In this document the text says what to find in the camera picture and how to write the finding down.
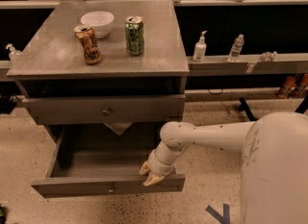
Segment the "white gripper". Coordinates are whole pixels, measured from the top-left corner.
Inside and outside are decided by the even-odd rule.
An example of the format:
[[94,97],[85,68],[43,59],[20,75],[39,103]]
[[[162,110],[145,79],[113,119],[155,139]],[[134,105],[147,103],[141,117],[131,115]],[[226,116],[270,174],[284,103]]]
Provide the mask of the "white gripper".
[[160,183],[166,175],[173,171],[173,169],[173,164],[166,164],[161,162],[156,156],[155,152],[152,151],[148,157],[147,162],[144,162],[140,169],[141,176],[148,175],[151,172],[143,185],[145,187],[150,187]]

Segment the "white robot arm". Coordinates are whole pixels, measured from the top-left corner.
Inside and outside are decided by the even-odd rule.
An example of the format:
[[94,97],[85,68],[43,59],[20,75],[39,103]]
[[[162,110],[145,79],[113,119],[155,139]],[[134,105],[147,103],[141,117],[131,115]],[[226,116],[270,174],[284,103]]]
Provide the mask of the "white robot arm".
[[239,152],[240,224],[308,224],[308,116],[273,112],[256,121],[195,126],[168,122],[141,167],[146,187],[161,182],[193,144]]

